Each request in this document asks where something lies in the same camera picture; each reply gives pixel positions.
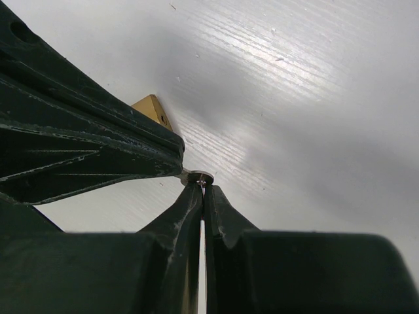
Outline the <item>large brass padlock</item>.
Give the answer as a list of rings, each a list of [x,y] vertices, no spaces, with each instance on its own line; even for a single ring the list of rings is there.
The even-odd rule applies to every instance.
[[[131,108],[139,111],[141,114],[165,127],[167,130],[173,131],[170,117],[156,95],[149,94],[132,104]]]

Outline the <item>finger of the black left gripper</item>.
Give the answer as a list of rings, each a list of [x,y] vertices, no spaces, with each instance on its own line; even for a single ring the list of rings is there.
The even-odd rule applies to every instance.
[[[1,6],[1,197],[40,205],[175,176],[185,144],[112,96]]]

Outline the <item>silver key bunch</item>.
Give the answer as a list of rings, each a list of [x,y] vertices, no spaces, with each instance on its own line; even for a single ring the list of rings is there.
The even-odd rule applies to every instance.
[[[214,177],[208,172],[199,170],[188,170],[183,168],[181,173],[175,176],[181,181],[183,186],[188,184],[195,184],[201,188],[203,195],[205,195],[206,187],[211,186],[214,182]]]

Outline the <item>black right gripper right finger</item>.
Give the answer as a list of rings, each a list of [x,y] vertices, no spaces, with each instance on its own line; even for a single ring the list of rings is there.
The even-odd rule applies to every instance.
[[[262,231],[206,188],[208,313],[417,313],[395,246],[373,234]]]

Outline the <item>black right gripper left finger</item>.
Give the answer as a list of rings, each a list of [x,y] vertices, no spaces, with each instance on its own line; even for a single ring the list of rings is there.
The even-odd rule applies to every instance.
[[[188,184],[136,233],[65,233],[1,203],[2,313],[196,313],[203,195]]]

